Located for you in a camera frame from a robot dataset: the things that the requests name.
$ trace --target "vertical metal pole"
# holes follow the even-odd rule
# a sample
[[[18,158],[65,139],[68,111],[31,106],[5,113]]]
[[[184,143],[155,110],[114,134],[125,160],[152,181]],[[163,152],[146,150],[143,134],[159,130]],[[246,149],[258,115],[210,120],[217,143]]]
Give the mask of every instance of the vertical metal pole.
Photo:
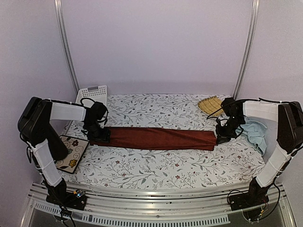
[[[235,89],[232,94],[232,97],[234,99],[237,99],[239,96],[241,85],[242,85],[243,78],[245,75],[247,62],[248,62],[249,55],[250,55],[250,49],[252,46],[252,41],[253,41],[255,30],[256,30],[258,11],[259,11],[259,0],[253,0],[251,18],[250,18],[250,29],[249,29],[249,33],[248,33],[248,37],[247,37],[244,56],[242,59],[242,64],[241,64],[240,72],[239,72],[239,75],[237,78],[236,86],[235,86]]]
[[[67,41],[67,35],[66,35],[66,30],[65,30],[65,25],[64,25],[61,0],[54,0],[54,4],[55,4],[58,27],[59,27],[59,32],[60,32],[62,44],[63,44],[63,49],[64,49],[64,53],[65,53],[67,66],[69,68],[72,85],[73,85],[73,87],[75,89],[75,92],[77,94],[79,89],[80,89],[80,86],[79,86],[79,83],[78,83],[78,79],[76,77],[74,65],[73,65],[72,59],[71,59],[71,52],[70,52],[70,48],[69,48],[68,41]]]

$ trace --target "floral coaster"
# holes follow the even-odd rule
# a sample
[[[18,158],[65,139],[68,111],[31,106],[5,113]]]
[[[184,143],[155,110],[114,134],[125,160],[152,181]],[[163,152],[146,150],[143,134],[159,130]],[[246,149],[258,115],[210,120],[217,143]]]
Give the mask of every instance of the floral coaster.
[[[60,136],[60,138],[68,149],[68,155],[65,159],[57,161],[56,167],[57,169],[73,174],[89,142],[70,136]]]

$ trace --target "metal rail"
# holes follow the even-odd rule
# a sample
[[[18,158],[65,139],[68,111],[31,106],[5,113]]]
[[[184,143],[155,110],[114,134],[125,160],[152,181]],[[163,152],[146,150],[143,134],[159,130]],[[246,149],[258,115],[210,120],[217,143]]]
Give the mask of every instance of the metal rail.
[[[65,24],[64,24],[64,19],[63,19],[61,0],[54,0],[54,4],[55,4],[55,11],[56,11],[56,16],[57,16],[57,21],[58,21],[58,27],[59,27],[59,32],[60,32],[60,36],[61,36],[61,40],[62,40],[62,45],[63,45],[63,49],[64,49],[64,53],[65,53],[67,66],[68,66],[68,69],[69,69],[69,72],[70,72],[72,85],[73,85],[74,90],[77,94],[79,89],[80,89],[80,86],[79,86],[79,83],[78,83],[78,79],[76,77],[74,65],[73,65],[72,59],[71,59],[70,47],[69,47],[68,41],[67,41],[67,35],[66,35]]]
[[[242,212],[231,211],[226,197],[233,189],[243,192],[248,184],[235,184],[206,189],[183,190],[135,190],[93,187],[90,185],[67,183],[68,190],[84,189],[87,192],[87,205],[84,211],[72,210],[76,221],[101,226],[129,227],[193,227],[215,226],[229,223],[228,215]],[[293,216],[289,213],[286,193],[281,190],[280,206],[284,221],[295,226]],[[27,211],[23,218],[23,227],[27,227],[33,209],[59,216],[58,206],[45,201],[47,189],[34,183],[28,194]],[[268,190],[270,203],[277,201],[278,192],[275,187]]]
[[[247,67],[247,62],[250,56],[250,49],[252,46],[252,41],[254,38],[255,30],[256,30],[256,25],[257,25],[257,19],[258,19],[258,11],[259,11],[259,0],[253,0],[252,3],[252,10],[251,10],[251,17],[250,17],[250,28],[249,28],[249,33],[246,41],[246,46],[245,46],[245,51],[244,51],[244,56],[242,59],[242,64],[240,67],[240,72],[237,78],[236,86],[233,91],[232,97],[234,99],[237,99],[240,93],[241,85],[244,79],[246,67]]]

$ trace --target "aluminum frame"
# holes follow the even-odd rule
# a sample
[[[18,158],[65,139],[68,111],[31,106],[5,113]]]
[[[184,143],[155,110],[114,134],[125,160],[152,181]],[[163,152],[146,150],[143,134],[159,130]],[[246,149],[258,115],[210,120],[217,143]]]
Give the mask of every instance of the aluminum frame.
[[[130,222],[195,222],[201,218],[223,217],[241,210],[231,211],[226,197],[233,189],[246,192],[248,183],[234,184],[205,189],[182,190],[136,190],[123,188],[94,187],[90,185],[67,183],[68,191],[83,189],[87,192],[87,205],[84,211],[72,210],[77,221],[90,223],[85,217],[128,220]],[[286,193],[281,183],[277,183],[281,190],[279,206],[285,226],[295,227],[295,221]],[[37,202],[45,201],[47,189],[44,185],[33,183],[27,198],[27,209],[22,219],[21,227],[28,227],[33,209]],[[275,204],[278,191],[275,187],[268,190],[269,203]]]
[[[252,41],[255,35],[255,30],[256,30],[256,25],[257,25],[257,19],[258,19],[258,11],[259,11],[259,0],[253,0],[252,3],[252,10],[251,10],[251,17],[250,17],[250,28],[248,32],[248,37],[246,41],[246,46],[245,46],[245,51],[244,51],[244,56],[242,59],[241,67],[240,67],[240,72],[236,81],[236,86],[234,88],[232,97],[234,99],[237,99],[240,93],[240,89],[242,86],[242,82],[244,79],[248,59],[250,56],[250,50],[252,46]]]
[[[70,47],[68,44],[67,34],[66,34],[65,24],[64,24],[64,19],[63,19],[61,0],[54,0],[54,4],[55,4],[58,28],[59,28],[61,41],[62,41],[62,45],[63,45],[63,50],[64,50],[64,54],[65,54],[65,58],[66,58],[66,63],[67,63],[67,66],[68,66],[68,69],[70,72],[70,76],[71,76],[71,82],[72,82],[72,85],[73,85],[73,88],[74,88],[76,94],[78,94],[78,91],[80,90],[80,86],[78,83],[74,65],[72,63],[71,51],[70,51]]]

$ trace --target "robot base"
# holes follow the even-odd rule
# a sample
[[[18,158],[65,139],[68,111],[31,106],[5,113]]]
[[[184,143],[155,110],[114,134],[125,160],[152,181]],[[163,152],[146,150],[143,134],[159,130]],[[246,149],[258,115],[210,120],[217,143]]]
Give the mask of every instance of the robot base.
[[[67,208],[72,208],[76,210],[84,210],[86,205],[87,197],[85,195],[82,195],[80,198],[78,198],[74,193],[67,192],[66,200],[63,201],[64,205]],[[46,201],[55,205],[61,205],[61,203],[51,195],[47,195]]]
[[[268,196],[266,194],[259,196],[251,203],[247,203],[247,196],[247,193],[229,196],[228,200],[231,205],[232,211],[254,207],[269,202]]]

